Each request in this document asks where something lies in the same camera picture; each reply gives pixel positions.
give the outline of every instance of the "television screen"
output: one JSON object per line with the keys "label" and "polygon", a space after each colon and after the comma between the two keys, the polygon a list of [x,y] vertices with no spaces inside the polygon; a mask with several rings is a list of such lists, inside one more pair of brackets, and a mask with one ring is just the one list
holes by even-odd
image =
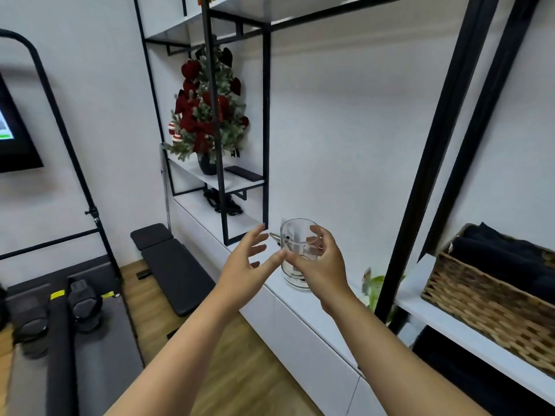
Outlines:
{"label": "television screen", "polygon": [[0,172],[41,166],[37,149],[0,75]]}

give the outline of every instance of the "tree pot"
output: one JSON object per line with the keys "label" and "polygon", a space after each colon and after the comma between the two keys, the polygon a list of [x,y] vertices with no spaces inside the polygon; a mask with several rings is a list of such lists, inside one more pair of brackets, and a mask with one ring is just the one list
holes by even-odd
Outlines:
{"label": "tree pot", "polygon": [[210,163],[210,155],[207,153],[197,153],[197,159],[199,160],[200,170],[204,175],[216,175],[218,173],[216,162]]}

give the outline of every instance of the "hand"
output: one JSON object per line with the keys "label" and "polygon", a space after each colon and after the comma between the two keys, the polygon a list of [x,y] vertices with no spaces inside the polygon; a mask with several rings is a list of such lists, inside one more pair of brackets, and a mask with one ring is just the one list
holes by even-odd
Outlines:
{"label": "hand", "polygon": [[264,225],[260,224],[243,237],[225,262],[220,279],[214,288],[220,300],[226,302],[231,312],[243,308],[260,291],[264,282],[285,258],[285,251],[280,250],[263,264],[259,261],[249,264],[249,257],[266,250],[265,244],[258,245],[268,239],[267,233],[260,233],[263,230]]}
{"label": "hand", "polygon": [[[315,224],[310,226],[310,230],[317,235],[315,245],[320,249],[320,256],[310,260],[287,251],[285,260],[299,269],[310,290],[320,300],[323,310],[332,314],[338,300],[354,294],[347,284],[343,255],[332,234]],[[308,241],[314,241],[314,238],[309,237]]]}

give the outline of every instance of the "yellow tag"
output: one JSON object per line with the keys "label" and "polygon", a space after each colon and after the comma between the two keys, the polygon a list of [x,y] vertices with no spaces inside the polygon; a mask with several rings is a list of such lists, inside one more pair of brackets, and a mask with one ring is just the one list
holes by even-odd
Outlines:
{"label": "yellow tag", "polygon": [[64,290],[54,292],[53,294],[50,295],[50,300],[59,298],[60,296],[64,296],[65,294],[66,294],[66,291]]}

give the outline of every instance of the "small christmas tree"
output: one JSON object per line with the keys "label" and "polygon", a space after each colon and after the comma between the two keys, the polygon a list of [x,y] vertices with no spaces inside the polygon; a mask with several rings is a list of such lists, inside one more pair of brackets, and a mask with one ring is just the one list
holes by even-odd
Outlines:
{"label": "small christmas tree", "polygon": [[[215,74],[218,86],[221,149],[239,156],[240,142],[245,136],[249,119],[244,116],[245,104],[239,103],[241,82],[233,77],[233,55],[228,48],[214,49]],[[181,67],[185,78],[183,89],[175,101],[168,126],[172,144],[164,148],[185,160],[191,153],[208,154],[216,160],[214,125],[208,82],[208,61],[204,49],[195,53],[197,60],[188,60]]]}

